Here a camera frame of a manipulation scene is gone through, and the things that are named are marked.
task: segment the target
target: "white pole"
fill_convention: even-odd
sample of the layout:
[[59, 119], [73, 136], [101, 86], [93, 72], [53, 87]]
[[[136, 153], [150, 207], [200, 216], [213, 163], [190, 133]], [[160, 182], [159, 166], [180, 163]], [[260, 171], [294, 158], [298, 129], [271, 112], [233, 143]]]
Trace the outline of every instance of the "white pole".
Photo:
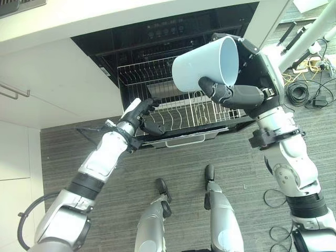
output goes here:
[[329, 42], [330, 40], [332, 40], [332, 38], [336, 36], [336, 25], [334, 26], [334, 28], [332, 28], [330, 31], [328, 31], [325, 36], [324, 39]]
[[336, 23], [336, 0], [332, 0], [323, 10], [321, 15], [314, 21], [309, 29], [302, 34], [298, 41], [283, 55], [279, 62], [280, 72], [284, 72], [293, 62], [300, 58], [302, 54], [331, 26]]

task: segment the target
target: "wire dish rack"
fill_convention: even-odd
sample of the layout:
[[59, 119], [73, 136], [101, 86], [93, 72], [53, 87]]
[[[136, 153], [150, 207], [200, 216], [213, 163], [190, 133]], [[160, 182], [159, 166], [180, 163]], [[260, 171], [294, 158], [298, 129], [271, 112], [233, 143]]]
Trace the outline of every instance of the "wire dish rack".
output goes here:
[[[215, 104], [202, 91], [181, 92], [172, 78], [176, 57], [118, 67], [118, 84], [124, 109], [139, 97], [161, 98], [162, 103], [146, 120], [165, 125], [166, 130], [180, 130], [240, 118], [243, 110]], [[145, 133], [138, 130], [136, 135]]]

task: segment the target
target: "white mug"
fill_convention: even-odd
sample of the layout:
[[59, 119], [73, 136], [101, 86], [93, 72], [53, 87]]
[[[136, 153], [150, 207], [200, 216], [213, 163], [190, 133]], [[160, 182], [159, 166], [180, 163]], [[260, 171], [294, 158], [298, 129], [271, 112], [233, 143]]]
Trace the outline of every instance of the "white mug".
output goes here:
[[172, 67], [175, 85], [182, 92], [200, 90], [198, 80], [209, 77], [218, 84], [233, 86], [239, 68], [235, 41], [225, 36], [178, 56]]

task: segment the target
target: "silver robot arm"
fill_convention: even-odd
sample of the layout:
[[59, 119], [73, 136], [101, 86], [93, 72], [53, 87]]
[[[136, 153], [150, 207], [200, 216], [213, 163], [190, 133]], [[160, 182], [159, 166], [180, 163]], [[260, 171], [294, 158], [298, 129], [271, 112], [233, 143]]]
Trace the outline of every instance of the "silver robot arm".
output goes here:
[[[214, 34], [213, 40], [223, 36], [226, 34]], [[281, 106], [281, 73], [249, 41], [233, 38], [239, 54], [239, 75], [234, 87], [218, 85], [207, 77], [198, 84], [214, 102], [244, 109], [256, 120], [259, 130], [249, 140], [252, 147], [264, 151], [266, 166], [287, 198], [297, 251], [336, 251], [336, 221], [321, 194], [317, 168], [307, 155], [303, 132], [293, 114], [285, 113]]]
[[76, 251], [85, 241], [91, 221], [88, 218], [96, 197], [107, 182], [119, 156], [126, 150], [138, 149], [142, 142], [134, 138], [138, 127], [160, 135], [161, 125], [146, 124], [142, 116], [159, 105], [158, 100], [135, 99], [115, 125], [108, 120], [111, 131], [106, 133], [96, 150], [83, 162], [70, 185], [61, 190], [37, 227], [35, 245], [29, 252]]
[[265, 153], [266, 166], [286, 196], [297, 251], [336, 251], [336, 221], [293, 114], [276, 107], [259, 115], [257, 123], [260, 129], [250, 141]]

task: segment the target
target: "kitchen cabinet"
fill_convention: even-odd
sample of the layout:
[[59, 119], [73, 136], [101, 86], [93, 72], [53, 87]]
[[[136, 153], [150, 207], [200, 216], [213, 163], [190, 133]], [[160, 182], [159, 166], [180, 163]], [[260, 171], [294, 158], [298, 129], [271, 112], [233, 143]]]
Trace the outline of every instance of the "kitchen cabinet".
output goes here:
[[[39, 130], [0, 121], [0, 251], [24, 252], [16, 231], [18, 213], [23, 212], [43, 192]], [[31, 246], [44, 203], [26, 219], [23, 237]]]
[[1, 120], [40, 129], [122, 113], [119, 89], [70, 38], [0, 56], [0, 81], [30, 90], [0, 96]]
[[0, 180], [27, 177], [30, 177], [27, 127], [0, 121]]

